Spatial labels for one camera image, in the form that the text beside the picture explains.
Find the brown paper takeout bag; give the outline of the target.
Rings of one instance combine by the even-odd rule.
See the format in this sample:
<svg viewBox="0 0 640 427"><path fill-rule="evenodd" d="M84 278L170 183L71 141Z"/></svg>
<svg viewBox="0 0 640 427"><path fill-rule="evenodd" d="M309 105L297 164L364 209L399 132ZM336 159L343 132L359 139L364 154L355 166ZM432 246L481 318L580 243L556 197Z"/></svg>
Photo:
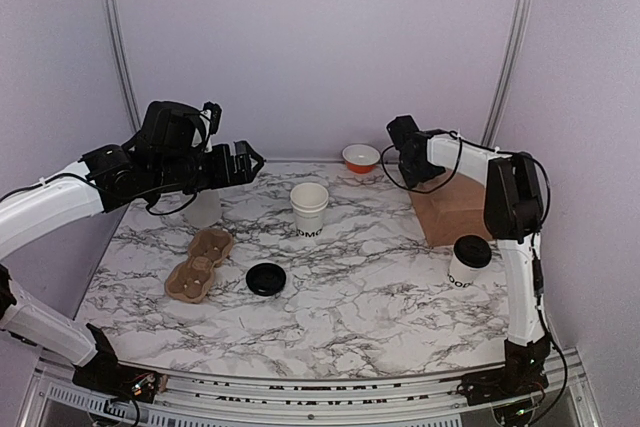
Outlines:
<svg viewBox="0 0 640 427"><path fill-rule="evenodd" d="M434 193L411 192L409 197L429 247L452 246L465 235L493 240L484 223L485 187L481 183L456 174Z"/></svg>

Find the stack of white paper cups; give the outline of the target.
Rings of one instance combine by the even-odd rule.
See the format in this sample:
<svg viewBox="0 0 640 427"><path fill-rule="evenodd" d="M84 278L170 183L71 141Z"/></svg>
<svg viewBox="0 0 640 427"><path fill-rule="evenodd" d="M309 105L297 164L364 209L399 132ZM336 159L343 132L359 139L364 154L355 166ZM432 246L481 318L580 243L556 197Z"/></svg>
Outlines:
<svg viewBox="0 0 640 427"><path fill-rule="evenodd" d="M329 192L321 184L305 182L291 190L290 204L298 236L315 239L321 235L328 203Z"/></svg>

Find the black plastic cup lid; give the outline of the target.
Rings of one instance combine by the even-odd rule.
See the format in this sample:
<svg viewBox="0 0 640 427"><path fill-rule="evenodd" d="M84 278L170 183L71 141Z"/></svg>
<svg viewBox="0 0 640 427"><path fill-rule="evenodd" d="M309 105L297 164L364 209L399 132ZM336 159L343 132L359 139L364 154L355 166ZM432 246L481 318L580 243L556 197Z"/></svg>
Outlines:
<svg viewBox="0 0 640 427"><path fill-rule="evenodd" d="M455 257L463 265L472 269L482 269L492 260L492 250L489 243L477 235L465 235L458 238L454 244Z"/></svg>

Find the white paper cup with print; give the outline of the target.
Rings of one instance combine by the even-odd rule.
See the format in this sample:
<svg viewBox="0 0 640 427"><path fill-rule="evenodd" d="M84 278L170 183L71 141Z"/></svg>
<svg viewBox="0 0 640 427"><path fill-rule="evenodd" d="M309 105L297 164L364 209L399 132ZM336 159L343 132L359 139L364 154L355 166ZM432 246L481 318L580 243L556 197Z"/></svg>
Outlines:
<svg viewBox="0 0 640 427"><path fill-rule="evenodd" d="M488 265L468 266L457 257L453 257L448 265L446 279L456 289L467 289L487 267Z"/></svg>

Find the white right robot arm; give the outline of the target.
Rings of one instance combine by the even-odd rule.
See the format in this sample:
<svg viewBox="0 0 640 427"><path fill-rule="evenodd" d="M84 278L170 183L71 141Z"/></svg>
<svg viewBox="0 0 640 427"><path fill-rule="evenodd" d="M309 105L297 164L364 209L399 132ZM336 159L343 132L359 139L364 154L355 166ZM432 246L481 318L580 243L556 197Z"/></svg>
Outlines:
<svg viewBox="0 0 640 427"><path fill-rule="evenodd" d="M505 364L489 384L515 395L540 382L551 350L539 256L550 204L544 169L526 152L483 147L454 131L422 131L410 115L396 117L386 130L399 154L399 187L414 199L434 196L455 178L483 188L483 222L505 264L509 308Z"/></svg>

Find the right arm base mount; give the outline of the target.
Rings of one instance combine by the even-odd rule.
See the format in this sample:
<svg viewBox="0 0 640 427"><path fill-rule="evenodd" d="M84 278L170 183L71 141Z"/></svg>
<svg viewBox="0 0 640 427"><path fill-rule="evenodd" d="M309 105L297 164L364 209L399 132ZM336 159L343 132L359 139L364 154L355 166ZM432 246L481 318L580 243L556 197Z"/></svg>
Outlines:
<svg viewBox="0 0 640 427"><path fill-rule="evenodd" d="M548 386L541 364L524 369L503 366L463 375L456 393L464 396L469 406L475 406L542 392Z"/></svg>

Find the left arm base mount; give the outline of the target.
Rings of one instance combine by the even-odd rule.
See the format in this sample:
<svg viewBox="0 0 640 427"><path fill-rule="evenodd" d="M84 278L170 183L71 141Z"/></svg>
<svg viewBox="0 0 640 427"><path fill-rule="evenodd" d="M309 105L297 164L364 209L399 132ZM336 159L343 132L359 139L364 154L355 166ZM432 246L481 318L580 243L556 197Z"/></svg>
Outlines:
<svg viewBox="0 0 640 427"><path fill-rule="evenodd" d="M158 391L157 372L121 364L108 341L97 343L97 354L74 368L74 385L118 398L152 403Z"/></svg>

